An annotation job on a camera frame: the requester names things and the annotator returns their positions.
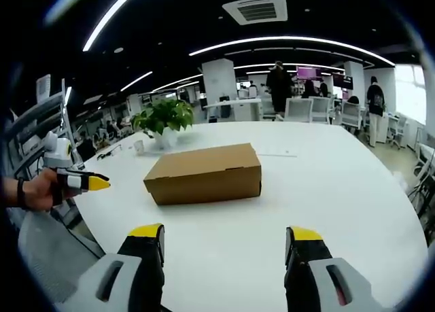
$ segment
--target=green plant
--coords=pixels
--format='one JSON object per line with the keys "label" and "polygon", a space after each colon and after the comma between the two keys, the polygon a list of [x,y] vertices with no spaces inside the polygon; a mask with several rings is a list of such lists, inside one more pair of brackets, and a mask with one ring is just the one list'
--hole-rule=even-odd
{"label": "green plant", "polygon": [[163,100],[133,117],[133,128],[163,134],[165,127],[179,131],[193,123],[192,107],[184,101]]}

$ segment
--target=white pants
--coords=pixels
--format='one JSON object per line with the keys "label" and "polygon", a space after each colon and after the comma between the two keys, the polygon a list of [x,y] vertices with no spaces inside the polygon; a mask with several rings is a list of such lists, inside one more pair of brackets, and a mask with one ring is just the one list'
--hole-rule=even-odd
{"label": "white pants", "polygon": [[369,113],[370,115],[370,145],[374,147],[379,133],[382,116]]}

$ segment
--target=black wristband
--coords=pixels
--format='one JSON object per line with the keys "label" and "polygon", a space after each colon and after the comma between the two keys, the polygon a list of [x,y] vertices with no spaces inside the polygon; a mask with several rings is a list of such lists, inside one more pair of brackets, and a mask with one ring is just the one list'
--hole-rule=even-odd
{"label": "black wristband", "polygon": [[16,189],[17,204],[21,209],[29,210],[29,208],[26,206],[26,198],[24,195],[24,191],[22,189],[23,183],[24,183],[24,179],[22,177],[18,178],[18,185]]}

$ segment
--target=potted plant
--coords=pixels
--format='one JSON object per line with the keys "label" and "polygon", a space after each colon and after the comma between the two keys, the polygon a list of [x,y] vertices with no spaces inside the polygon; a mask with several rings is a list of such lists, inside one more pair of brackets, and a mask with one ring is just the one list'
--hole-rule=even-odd
{"label": "potted plant", "polygon": [[192,107],[184,101],[169,99],[137,114],[132,124],[134,129],[140,128],[148,137],[155,138],[161,149],[166,149],[177,142],[177,131],[192,123]]}

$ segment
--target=window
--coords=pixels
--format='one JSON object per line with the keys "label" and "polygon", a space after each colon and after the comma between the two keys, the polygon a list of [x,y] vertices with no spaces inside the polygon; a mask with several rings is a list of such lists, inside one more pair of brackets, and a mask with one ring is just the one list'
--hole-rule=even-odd
{"label": "window", "polygon": [[396,110],[426,124],[426,91],[421,66],[396,65]]}

